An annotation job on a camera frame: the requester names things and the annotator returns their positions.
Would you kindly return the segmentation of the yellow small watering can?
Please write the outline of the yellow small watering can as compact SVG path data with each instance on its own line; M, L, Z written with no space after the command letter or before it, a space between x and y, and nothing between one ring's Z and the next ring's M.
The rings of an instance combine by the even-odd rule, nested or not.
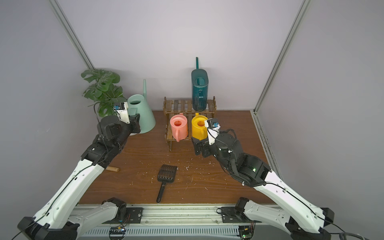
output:
M196 113L192 118L192 137L199 141L204 140L208 137L207 127L205 121L208 120L206 116Z

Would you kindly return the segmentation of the light green watering can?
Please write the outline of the light green watering can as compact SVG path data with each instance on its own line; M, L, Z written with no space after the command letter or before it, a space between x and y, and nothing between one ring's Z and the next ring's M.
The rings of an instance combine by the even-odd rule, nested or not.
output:
M143 93L132 95L128 98L129 115L140 115L140 134L150 132L156 125L156 120L152 109L147 101L147 83L143 80Z

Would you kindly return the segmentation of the pink small watering can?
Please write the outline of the pink small watering can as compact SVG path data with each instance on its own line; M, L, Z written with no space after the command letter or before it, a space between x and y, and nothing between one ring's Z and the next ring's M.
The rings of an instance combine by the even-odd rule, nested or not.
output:
M177 141L180 142L188 136L188 119L184 114L178 114L170 119L172 136Z

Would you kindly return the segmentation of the brown wooden slatted shelf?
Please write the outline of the brown wooden slatted shelf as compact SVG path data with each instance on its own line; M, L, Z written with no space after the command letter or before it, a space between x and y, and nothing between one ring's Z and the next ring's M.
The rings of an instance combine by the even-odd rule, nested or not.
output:
M169 100L164 97L163 112L167 119L165 139L169 151L173 143L189 141L192 137L192 119L196 116L205 116L208 119L215 117L217 110L216 98L208 99L206 109L198 112L193 108L193 100Z

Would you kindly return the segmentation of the dark green watering can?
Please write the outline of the dark green watering can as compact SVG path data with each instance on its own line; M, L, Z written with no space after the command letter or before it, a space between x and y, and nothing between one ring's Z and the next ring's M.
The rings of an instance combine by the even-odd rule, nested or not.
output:
M196 57L196 69L191 72L192 77L192 105L195 111L202 112L208 104L208 73L199 67L199 58Z

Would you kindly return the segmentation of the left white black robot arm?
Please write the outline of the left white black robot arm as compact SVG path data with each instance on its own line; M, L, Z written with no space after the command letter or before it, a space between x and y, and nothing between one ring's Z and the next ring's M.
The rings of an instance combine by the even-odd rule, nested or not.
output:
M19 233L29 240L76 240L94 227L114 221L124 223L127 204L110 198L100 206L77 216L71 216L75 206L94 180L121 153L130 134L140 132L140 115L122 120L107 116L99 121L99 134L82 154L75 170L48 201L32 217L18 223Z

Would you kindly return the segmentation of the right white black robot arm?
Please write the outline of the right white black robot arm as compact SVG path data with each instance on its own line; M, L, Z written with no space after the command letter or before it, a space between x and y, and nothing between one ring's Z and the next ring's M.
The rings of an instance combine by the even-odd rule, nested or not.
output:
M196 155L215 157L233 179L264 194L279 206L278 209L265 207L240 198L235 207L239 216L278 228L294 240L331 239L325 227L333 224L334 212L301 197L263 160L245 153L237 138L221 132L204 140L193 138L192 142Z

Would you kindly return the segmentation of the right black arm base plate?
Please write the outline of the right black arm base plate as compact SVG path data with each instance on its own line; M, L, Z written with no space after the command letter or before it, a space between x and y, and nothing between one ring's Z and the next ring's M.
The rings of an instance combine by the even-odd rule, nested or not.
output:
M251 220L246 215L235 207L221 207L217 208L217 214L222 218L223 223L250 223Z

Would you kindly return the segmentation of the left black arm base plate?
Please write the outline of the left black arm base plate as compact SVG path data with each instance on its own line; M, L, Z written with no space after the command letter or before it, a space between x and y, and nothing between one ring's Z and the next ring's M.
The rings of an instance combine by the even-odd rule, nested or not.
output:
M140 224L143 216L143 210L144 208L128 207L126 208L126 213L123 215L121 220L115 218L104 222L104 224Z

